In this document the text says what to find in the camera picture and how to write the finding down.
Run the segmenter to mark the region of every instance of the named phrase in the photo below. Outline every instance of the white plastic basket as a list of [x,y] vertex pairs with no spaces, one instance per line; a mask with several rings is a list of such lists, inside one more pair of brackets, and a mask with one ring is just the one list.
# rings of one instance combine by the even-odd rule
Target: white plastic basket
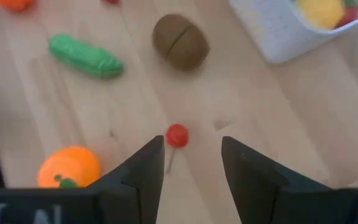
[[303,19],[291,0],[229,0],[229,3],[270,63],[286,62],[358,25],[356,19],[338,29],[319,30]]

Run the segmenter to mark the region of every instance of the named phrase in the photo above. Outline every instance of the orange toy pumpkin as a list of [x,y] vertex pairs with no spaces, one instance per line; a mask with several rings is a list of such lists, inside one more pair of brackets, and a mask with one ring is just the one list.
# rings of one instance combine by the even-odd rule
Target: orange toy pumpkin
[[17,12],[26,9],[32,3],[33,0],[0,0],[0,6]]
[[41,166],[37,184],[42,188],[86,187],[100,178],[101,166],[91,151],[72,146],[53,153]]

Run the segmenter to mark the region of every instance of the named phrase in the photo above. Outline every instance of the wooden surface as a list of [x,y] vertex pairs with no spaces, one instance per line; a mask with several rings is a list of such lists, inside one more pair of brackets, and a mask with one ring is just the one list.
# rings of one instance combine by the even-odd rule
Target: wooden surface
[[[211,52],[192,75],[155,54],[150,35],[179,12]],[[88,78],[48,54],[64,32],[121,58],[124,74]],[[264,62],[225,0],[38,0],[0,10],[0,160],[10,187],[35,187],[39,165],[72,144],[108,172],[169,124],[190,130],[165,176],[159,223],[239,223],[221,161],[230,135],[332,187],[358,186],[358,29],[281,66]],[[167,148],[167,157],[171,153]]]

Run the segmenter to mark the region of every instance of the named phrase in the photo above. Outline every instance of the toy orange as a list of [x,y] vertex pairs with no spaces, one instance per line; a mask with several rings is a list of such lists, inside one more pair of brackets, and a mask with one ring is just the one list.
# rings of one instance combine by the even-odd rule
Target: toy orange
[[42,188],[86,187],[100,178],[101,166],[91,151],[72,146],[53,153],[38,171]]
[[17,12],[26,9],[32,3],[33,0],[0,0],[0,6]]

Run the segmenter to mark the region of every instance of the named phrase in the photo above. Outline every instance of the green toy cucumber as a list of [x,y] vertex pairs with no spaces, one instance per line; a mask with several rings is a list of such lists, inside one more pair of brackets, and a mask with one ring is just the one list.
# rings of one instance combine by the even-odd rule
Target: green toy cucumber
[[124,68],[122,62],[106,50],[92,47],[66,34],[52,37],[49,51],[63,63],[97,78],[114,77]]

